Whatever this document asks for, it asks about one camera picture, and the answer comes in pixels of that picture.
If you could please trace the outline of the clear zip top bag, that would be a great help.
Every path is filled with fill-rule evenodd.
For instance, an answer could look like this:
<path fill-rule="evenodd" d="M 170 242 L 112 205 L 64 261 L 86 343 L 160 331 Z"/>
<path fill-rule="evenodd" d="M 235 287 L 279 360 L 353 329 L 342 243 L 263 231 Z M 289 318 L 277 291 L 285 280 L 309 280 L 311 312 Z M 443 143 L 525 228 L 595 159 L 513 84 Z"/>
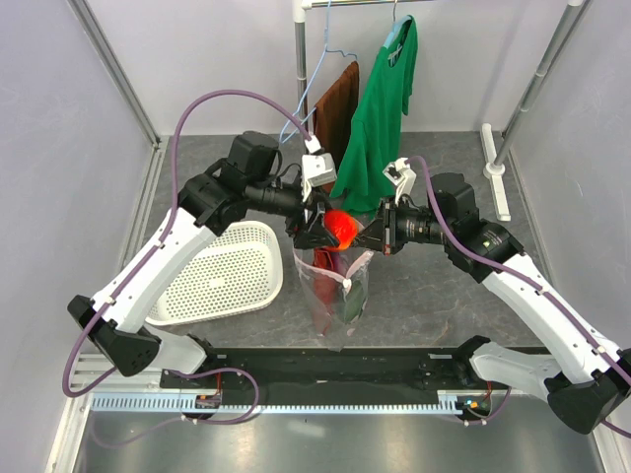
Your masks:
<path fill-rule="evenodd" d="M 369 298 L 371 250 L 293 251 L 305 302 L 319 343 L 341 351 L 353 336 Z"/>

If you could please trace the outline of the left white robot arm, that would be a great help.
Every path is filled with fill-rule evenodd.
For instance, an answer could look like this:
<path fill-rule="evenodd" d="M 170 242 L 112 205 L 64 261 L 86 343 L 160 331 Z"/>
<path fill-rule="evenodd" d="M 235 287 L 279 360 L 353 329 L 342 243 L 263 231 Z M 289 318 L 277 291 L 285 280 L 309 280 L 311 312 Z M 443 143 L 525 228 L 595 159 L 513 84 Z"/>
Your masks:
<path fill-rule="evenodd" d="M 278 142 L 254 131 L 237 136 L 228 157 L 185 183 L 175 208 L 127 267 L 94 296 L 71 300 L 69 313 L 117 372 L 134 376 L 157 364 L 181 372 L 195 387 L 213 382 L 217 366 L 201 340 L 170 340 L 152 333 L 145 320 L 188 262 L 248 211 L 285 217 L 298 249 L 339 244 L 324 225 L 325 198 L 313 194 L 336 178 L 333 159 L 317 138 L 306 147 L 300 175 L 285 184 Z"/>

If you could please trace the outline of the green toy avocado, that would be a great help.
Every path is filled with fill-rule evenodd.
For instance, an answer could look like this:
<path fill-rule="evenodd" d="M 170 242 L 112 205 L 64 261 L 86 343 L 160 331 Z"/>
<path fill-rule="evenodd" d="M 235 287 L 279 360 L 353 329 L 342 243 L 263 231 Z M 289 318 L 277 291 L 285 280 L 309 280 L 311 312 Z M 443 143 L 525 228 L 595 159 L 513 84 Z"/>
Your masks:
<path fill-rule="evenodd" d="M 353 323 L 364 310 L 368 298 L 368 266 L 359 265 L 343 282 L 343 310 L 345 324 Z"/>

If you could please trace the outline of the red toy tomato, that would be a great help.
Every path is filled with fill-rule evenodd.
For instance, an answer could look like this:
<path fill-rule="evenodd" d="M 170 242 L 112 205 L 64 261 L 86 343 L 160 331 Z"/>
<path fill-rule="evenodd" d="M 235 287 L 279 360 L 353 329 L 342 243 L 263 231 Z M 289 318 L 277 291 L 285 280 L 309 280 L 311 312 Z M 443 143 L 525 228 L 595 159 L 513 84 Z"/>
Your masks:
<path fill-rule="evenodd" d="M 337 244 L 326 247 L 331 251 L 343 251 L 349 248 L 359 232 L 357 221 L 350 214 L 339 209 L 331 209 L 324 214 L 324 226 L 337 239 Z"/>

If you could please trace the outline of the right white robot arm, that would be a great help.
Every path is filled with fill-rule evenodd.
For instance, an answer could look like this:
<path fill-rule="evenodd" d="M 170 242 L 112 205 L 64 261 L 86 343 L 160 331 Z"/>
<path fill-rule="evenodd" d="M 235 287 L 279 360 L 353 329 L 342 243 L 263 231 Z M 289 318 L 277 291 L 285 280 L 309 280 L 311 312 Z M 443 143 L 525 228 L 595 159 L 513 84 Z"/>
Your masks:
<path fill-rule="evenodd" d="M 452 376 L 466 388 L 497 382 L 534 396 L 567 427 L 589 434 L 630 396 L 630 352 L 590 326 L 547 283 L 502 225 L 482 219 L 473 188 L 459 173 L 431 177 L 428 203 L 409 197 L 411 169 L 388 166 L 394 185 L 357 246 L 394 255 L 411 242 L 441 246 L 449 261 L 503 301 L 543 343 L 544 355 L 473 336 L 454 354 Z"/>

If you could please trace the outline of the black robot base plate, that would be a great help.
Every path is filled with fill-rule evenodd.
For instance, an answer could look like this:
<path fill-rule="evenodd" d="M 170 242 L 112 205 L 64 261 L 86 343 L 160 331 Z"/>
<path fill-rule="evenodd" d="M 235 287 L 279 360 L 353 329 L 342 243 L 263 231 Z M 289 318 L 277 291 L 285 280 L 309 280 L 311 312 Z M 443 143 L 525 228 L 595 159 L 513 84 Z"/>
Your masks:
<path fill-rule="evenodd" d="M 439 391 L 486 394 L 483 380 L 465 374 L 454 348 L 223 348 L 203 369 L 241 369 L 269 404 L 430 403 Z"/>

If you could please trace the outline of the red toy lobster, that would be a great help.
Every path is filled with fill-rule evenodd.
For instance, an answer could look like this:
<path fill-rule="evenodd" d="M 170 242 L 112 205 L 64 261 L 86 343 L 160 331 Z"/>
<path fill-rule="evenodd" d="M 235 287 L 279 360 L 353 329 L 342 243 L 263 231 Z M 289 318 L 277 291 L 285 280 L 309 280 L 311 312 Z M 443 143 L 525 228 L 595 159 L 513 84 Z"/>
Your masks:
<path fill-rule="evenodd" d="M 324 336 L 343 310 L 343 285 L 331 278 L 330 273 L 343 276 L 347 264 L 339 252 L 321 248 L 314 251 L 313 267 L 326 271 L 326 274 L 316 272 L 313 281 L 315 296 L 319 300 L 314 323 L 318 334 Z"/>

